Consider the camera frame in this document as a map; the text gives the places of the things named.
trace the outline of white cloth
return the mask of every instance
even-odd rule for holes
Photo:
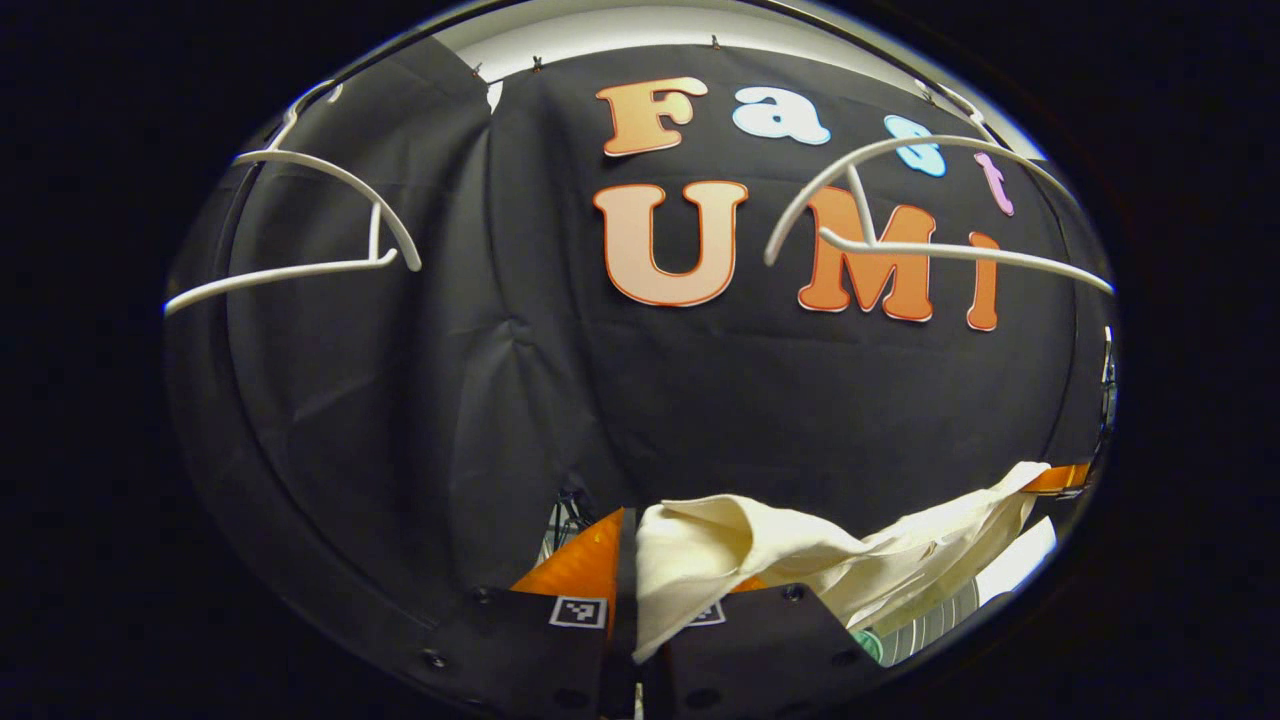
[[[1048,468],[1019,462],[989,489],[906,515],[863,539],[746,497],[664,500],[645,511],[636,532],[632,657],[644,662],[756,575],[769,587],[805,583],[846,628],[869,626],[940,583],[972,578],[1000,555],[1036,502],[1018,491]]]

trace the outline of wrinkled fabric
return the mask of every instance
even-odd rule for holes
[[[644,662],[742,580],[803,583],[846,628],[874,624],[914,598],[972,578],[1018,537],[1036,497],[1019,491],[1050,466],[1019,462],[998,483],[855,538],[838,525],[748,497],[663,501],[637,530]]]

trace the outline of white plastic hanger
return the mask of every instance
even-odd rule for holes
[[[284,137],[293,129],[298,122],[298,106],[306,101],[308,97],[323,92],[333,85],[333,81],[325,81],[301,97],[298,97],[293,105],[284,113],[284,124],[280,131],[275,133],[271,138],[270,145],[262,150],[255,150],[252,152],[244,152],[237,155],[232,160],[232,167],[244,165],[247,163],[262,163],[262,161],[276,161],[276,163],[292,163],[294,165],[303,165],[314,170],[320,170],[330,177],[338,178],[343,183],[351,186],[356,192],[364,195],[372,204],[372,211],[369,217],[369,258],[366,260],[346,260],[338,263],[312,263],[310,265],[293,265],[289,268],[278,268],[274,270],[259,270],[256,273],[244,273],[242,275],[234,275],[230,278],[224,278],[220,281],[214,281],[205,283],[200,287],[195,287],[183,292],[164,305],[164,314],[169,315],[182,310],[183,307],[221,295],[224,292],[230,292],[233,290],[241,290],[246,287],[253,287],[257,284],[265,284],[275,281],[291,279],[291,278],[305,278],[310,275],[323,275],[328,273],[346,273],[352,270],[372,270],[378,268],[385,268],[393,260],[396,260],[397,250],[394,247],[389,249],[381,258],[378,256],[378,242],[379,242],[379,228],[381,227],[381,220],[387,220],[387,225],[390,227],[392,234],[396,237],[396,243],[399,245],[399,252],[404,255],[404,264],[412,272],[419,272],[422,269],[422,259],[417,255],[417,247],[413,245],[413,238],[410,237],[408,229],[404,223],[401,222],[399,215],[392,210],[390,205],[378,191],[369,187],[367,183],[351,174],[349,172],[329,163],[321,160],[315,155],[307,155],[303,152],[293,152],[292,150],[280,150],[280,142]],[[338,85],[333,90],[333,95],[329,96],[328,102],[333,104],[338,100],[342,94],[342,85]]]
[[[1115,290],[1111,283],[1094,275],[1093,273],[1085,272],[1075,265],[1069,265],[1066,263],[1059,263],[1056,260],[1050,260],[1047,258],[1041,258],[1038,255],[1027,255],[1024,252],[1010,252],[1007,250],[991,250],[987,247],[968,247],[963,245],[936,245],[936,243],[916,243],[916,242],[879,242],[879,236],[876,233],[876,227],[872,223],[872,214],[867,205],[867,190],[863,187],[863,181],[858,176],[858,164],[876,158],[877,155],[883,155],[899,147],[906,147],[909,145],[957,145],[961,147],[975,147],[983,150],[991,155],[1000,155],[1014,160],[1015,163],[1025,167],[1032,173],[1039,176],[1042,179],[1052,184],[1064,197],[1071,201],[1073,205],[1079,206],[1075,197],[1071,196],[1070,191],[1062,187],[1062,183],[1053,179],[1053,176],[1048,174],[1039,165],[1032,163],[1030,160],[1023,158],[1021,155],[1006,150],[1000,145],[993,142],[987,142],[982,140],[975,140],[972,137],[960,137],[955,135],[929,135],[923,137],[904,137],[904,138],[891,138],[883,140],[881,142],[873,142],[854,150],[852,152],[845,155],[840,160],[832,163],[827,169],[818,173],[818,177],[813,178],[809,184],[804,186],[799,195],[787,205],[787,209],[778,218],[776,225],[773,225],[773,233],[769,234],[769,242],[764,246],[764,264],[772,266],[778,259],[778,251],[782,250],[782,243],[786,242],[787,234],[791,233],[791,228],[795,225],[800,214],[804,211],[805,205],[809,200],[818,193],[824,186],[835,181],[841,173],[849,177],[849,186],[852,191],[854,200],[858,205],[858,219],[863,229],[863,242],[854,242],[846,240],[833,232],[831,228],[823,227],[818,229],[818,234],[823,240],[829,242],[832,246],[844,250],[845,252],[859,252],[859,254],[890,254],[890,255],[928,255],[931,258],[952,258],[957,260],[992,260],[995,263],[1001,263],[1005,265],[1016,265],[1020,268],[1029,268],[1033,270],[1043,270],[1046,273],[1053,273],[1057,275],[1064,275],[1073,278],[1084,283],[1088,283],[1108,295],[1115,295]]]

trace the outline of orange letter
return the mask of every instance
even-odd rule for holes
[[[888,281],[893,290],[884,299],[884,314],[899,320],[923,323],[933,316],[929,302],[929,259],[925,255],[855,255],[842,252],[817,234],[827,227],[854,242],[863,241],[858,209],[849,191],[824,187],[809,201],[813,210],[814,254],[813,279],[800,290],[800,306],[808,310],[840,313],[849,307],[841,266],[854,281],[858,306],[870,313],[879,301]],[[888,218],[881,242],[929,242],[937,223],[919,208],[899,205]]]
[[[653,209],[666,193],[653,184],[622,184],[595,193],[604,213],[604,268],[613,287],[645,305],[687,307],[724,292],[733,279],[733,224],[746,187],[736,182],[695,182],[685,197],[698,205],[698,265],[687,273],[664,272],[653,260]]]
[[[1000,250],[995,240],[980,232],[969,233],[969,245]],[[996,329],[996,263],[978,260],[974,263],[973,307],[969,307],[969,327],[975,331]]]
[[[655,100],[657,92],[667,95]],[[707,86],[698,78],[677,77],[605,87],[596,92],[598,99],[609,101],[613,113],[613,137],[604,143],[604,154],[620,158],[680,145],[680,133],[662,127],[659,118],[666,115],[681,126],[694,119],[689,95],[707,95]]]

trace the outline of cream fabric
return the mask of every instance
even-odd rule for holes
[[[940,601],[1021,530],[1050,466],[1019,462],[988,489],[906,515],[863,539],[795,510],[717,495],[649,507],[636,533],[636,662],[739,583],[805,583],[845,624],[865,628],[909,602]]]

